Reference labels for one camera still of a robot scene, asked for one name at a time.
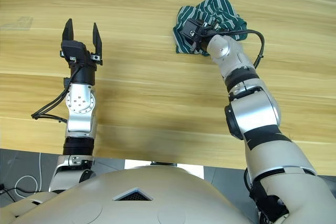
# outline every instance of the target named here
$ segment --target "wood grain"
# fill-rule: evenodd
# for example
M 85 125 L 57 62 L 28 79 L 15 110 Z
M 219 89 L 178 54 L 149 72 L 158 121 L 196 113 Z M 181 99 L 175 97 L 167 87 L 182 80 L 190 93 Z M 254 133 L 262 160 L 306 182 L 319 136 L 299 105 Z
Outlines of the wood grain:
M 175 53 L 176 14 L 201 1 L 0 0 L 1 148 L 61 153 L 64 124 L 30 114 L 69 75 L 58 51 L 72 18 L 76 40 L 92 50 L 96 22 L 103 42 L 97 156 L 244 168 L 244 145 L 225 123 L 217 66 Z M 336 0 L 230 1 L 265 36 L 258 74 L 281 106 L 282 131 L 320 174 L 336 175 Z M 254 59 L 258 39 L 242 45 Z M 53 112 L 67 116 L 64 104 Z

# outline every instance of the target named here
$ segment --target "gray floor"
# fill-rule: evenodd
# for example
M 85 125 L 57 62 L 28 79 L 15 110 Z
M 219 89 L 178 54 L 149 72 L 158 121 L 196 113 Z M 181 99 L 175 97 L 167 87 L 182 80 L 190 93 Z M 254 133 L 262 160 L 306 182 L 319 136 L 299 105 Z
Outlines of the gray floor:
M 58 155 L 41 154 L 42 191 L 47 191 L 55 169 Z M 39 153 L 20 152 L 0 149 L 0 184 L 6 188 L 14 187 L 16 181 L 24 175 L 34 176 L 39 183 Z M 124 160 L 114 158 L 96 158 L 92 170 L 97 174 L 124 169 Z M 243 170 L 204 167 L 204 179 L 209 181 L 229 201 L 232 202 L 254 223 L 257 223 L 257 212 L 254 202 L 248 197 L 248 191 L 243 181 Z M 321 176 L 336 196 L 336 177 Z M 18 187 L 35 190 L 35 182 L 31 178 L 22 179 Z M 11 191 L 15 200 L 21 198 Z M 3 194 L 0 197 L 0 207 L 10 204 L 12 200 Z

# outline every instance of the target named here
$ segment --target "black wire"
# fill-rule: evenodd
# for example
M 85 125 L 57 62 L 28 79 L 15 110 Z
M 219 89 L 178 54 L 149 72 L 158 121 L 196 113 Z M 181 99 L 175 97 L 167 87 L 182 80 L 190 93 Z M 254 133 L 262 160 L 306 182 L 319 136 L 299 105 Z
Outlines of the black wire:
M 40 193 L 40 192 L 41 192 L 41 191 L 27 191 L 27 190 L 22 189 L 22 188 L 20 188 L 20 187 L 12 187 L 12 188 L 10 188 L 10 189 L 4 189 L 4 192 L 3 192 L 3 193 L 0 193 L 0 195 L 5 194 L 5 193 L 7 193 L 7 192 L 9 192 L 9 191 L 12 191 L 12 190 L 14 190 L 14 189 L 19 190 L 19 191 L 22 191 L 23 193 L 26 193 L 26 194 L 33 194 L 33 193 Z
M 38 111 L 36 111 L 35 113 L 31 115 L 33 119 L 35 120 L 39 118 L 54 119 L 54 120 L 57 120 L 58 122 L 67 123 L 67 120 L 64 118 L 61 118 L 56 115 L 46 114 L 46 113 L 52 110 L 53 108 L 55 108 L 57 105 L 59 105 L 63 101 L 63 99 L 66 97 L 69 91 L 71 81 L 73 80 L 75 75 L 78 73 L 80 68 L 81 67 L 77 68 L 76 71 L 71 75 L 68 84 L 66 85 L 66 87 L 64 88 L 64 90 L 58 97 L 56 97 L 53 101 L 49 102 L 48 104 L 46 104 L 41 109 L 39 109 Z
M 7 189 L 3 189 L 3 190 L 5 191 L 5 193 L 8 194 L 8 196 L 12 199 L 13 202 L 16 202 L 16 200 L 10 195 Z
M 248 170 L 247 170 L 247 168 L 246 168 L 245 171 L 244 171 L 244 183 L 245 183 L 246 189 L 247 189 L 249 192 L 251 192 L 251 188 L 250 188 L 250 186 L 249 186 L 249 184 L 248 184 L 248 182 L 247 182 L 247 173 L 248 173 Z
M 44 115 L 39 116 L 38 118 L 54 119 L 54 120 L 57 120 L 58 122 L 62 122 L 62 123 L 67 123 L 68 122 L 68 120 L 66 120 L 64 118 L 61 118 L 61 117 L 56 116 L 56 115 L 50 115 L 50 114 L 44 114 Z
M 265 47 L 265 39 L 264 39 L 264 36 L 260 32 L 248 29 L 248 30 L 242 30 L 242 31 L 229 31 L 229 32 L 225 31 L 219 34 L 222 34 L 222 35 L 256 34 L 258 35 L 260 42 L 261 42 L 261 47 L 260 47 L 260 51 L 257 56 L 257 59 L 255 60 L 253 64 L 255 68 L 258 67 L 261 59 L 264 57 L 263 53 L 264 53 L 264 47 Z

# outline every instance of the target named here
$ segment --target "striped towel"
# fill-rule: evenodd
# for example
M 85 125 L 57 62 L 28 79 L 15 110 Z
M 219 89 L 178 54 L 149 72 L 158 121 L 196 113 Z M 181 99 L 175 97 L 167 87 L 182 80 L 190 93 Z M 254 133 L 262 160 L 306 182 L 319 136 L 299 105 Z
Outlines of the striped towel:
M 182 6 L 177 18 L 176 26 L 173 28 L 173 34 L 176 43 L 176 53 L 190 54 L 192 43 L 188 42 L 181 34 L 182 28 L 187 19 L 200 19 L 211 25 L 215 20 L 219 26 L 217 30 L 225 29 L 229 31 L 246 30 L 247 23 L 236 14 L 229 0 L 205 0 L 196 7 Z M 235 40 L 246 39 L 247 34 L 231 36 Z M 202 50 L 196 49 L 193 54 L 209 54 Z

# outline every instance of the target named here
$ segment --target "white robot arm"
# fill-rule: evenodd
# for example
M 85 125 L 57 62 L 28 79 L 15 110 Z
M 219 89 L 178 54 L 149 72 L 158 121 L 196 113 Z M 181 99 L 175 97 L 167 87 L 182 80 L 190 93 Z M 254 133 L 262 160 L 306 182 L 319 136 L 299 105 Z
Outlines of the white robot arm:
M 226 120 L 245 142 L 246 162 L 265 223 L 336 223 L 336 200 L 302 150 L 280 130 L 280 108 L 242 46 L 229 36 L 202 42 L 218 64 L 229 93 Z

